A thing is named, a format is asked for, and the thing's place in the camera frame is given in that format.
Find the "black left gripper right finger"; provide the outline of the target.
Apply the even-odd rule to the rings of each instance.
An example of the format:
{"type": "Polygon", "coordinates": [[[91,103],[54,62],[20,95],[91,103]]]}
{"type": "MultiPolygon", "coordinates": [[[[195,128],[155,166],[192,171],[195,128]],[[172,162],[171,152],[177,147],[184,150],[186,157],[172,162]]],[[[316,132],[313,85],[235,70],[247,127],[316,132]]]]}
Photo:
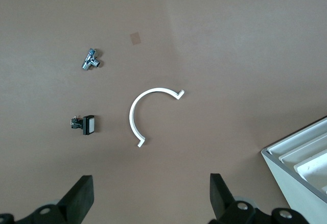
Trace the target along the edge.
{"type": "Polygon", "coordinates": [[[219,173],[210,174],[209,189],[211,206],[216,217],[210,223],[308,223],[299,212],[292,209],[275,208],[269,215],[249,202],[235,200],[219,173]]]}

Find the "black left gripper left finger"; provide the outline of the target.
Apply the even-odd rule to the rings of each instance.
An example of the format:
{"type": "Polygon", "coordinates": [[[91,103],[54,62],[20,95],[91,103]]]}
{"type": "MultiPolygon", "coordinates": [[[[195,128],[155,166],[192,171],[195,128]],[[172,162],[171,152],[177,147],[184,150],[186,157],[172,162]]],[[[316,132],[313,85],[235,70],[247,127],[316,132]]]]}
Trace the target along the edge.
{"type": "Polygon", "coordinates": [[[93,203],[93,177],[82,176],[57,204],[44,205],[17,223],[80,224],[93,203]]]}

